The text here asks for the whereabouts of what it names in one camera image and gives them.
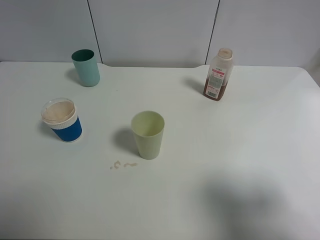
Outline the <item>clear plastic drink bottle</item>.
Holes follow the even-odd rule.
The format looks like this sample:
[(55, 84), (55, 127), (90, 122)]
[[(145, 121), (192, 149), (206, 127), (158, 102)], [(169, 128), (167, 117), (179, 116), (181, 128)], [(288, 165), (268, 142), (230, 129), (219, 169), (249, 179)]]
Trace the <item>clear plastic drink bottle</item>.
[(205, 97), (214, 101), (219, 101), (223, 97), (233, 66), (233, 51), (229, 48), (221, 48), (209, 65), (203, 90)]

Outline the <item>pale green plastic cup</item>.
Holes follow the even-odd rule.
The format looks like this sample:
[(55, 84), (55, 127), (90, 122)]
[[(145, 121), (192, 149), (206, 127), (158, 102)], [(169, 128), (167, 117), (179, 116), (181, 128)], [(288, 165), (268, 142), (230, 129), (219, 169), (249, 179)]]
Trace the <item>pale green plastic cup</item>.
[(143, 159), (153, 160), (159, 155), (164, 128), (164, 118), (155, 111), (142, 111), (132, 118), (131, 130), (138, 153)]

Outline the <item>teal plastic cup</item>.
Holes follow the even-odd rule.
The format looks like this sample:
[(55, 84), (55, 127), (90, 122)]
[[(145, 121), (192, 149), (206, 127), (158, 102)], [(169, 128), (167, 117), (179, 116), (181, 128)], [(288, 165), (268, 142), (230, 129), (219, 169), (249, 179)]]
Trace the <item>teal plastic cup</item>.
[(71, 55), (71, 59), (83, 86), (94, 87), (100, 82), (100, 72), (92, 50), (77, 50)]

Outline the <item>blue sleeved glass cup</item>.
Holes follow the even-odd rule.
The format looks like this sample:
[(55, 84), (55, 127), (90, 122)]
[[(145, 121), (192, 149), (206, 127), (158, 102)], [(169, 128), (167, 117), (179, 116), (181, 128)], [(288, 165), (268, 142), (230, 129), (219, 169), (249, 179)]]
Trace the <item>blue sleeved glass cup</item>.
[(41, 110), (41, 120), (63, 142), (74, 142), (83, 133), (77, 108), (68, 98), (55, 98), (48, 101)]

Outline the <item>brown liquid spill stain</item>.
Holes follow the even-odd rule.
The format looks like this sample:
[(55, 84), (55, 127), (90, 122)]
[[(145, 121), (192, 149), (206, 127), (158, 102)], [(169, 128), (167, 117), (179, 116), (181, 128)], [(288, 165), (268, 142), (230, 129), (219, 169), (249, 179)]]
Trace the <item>brown liquid spill stain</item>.
[(127, 167), (136, 167), (138, 166), (138, 163), (124, 163), (122, 164), (119, 160), (115, 161), (112, 166), (109, 167), (110, 170), (118, 170), (120, 168), (127, 168)]

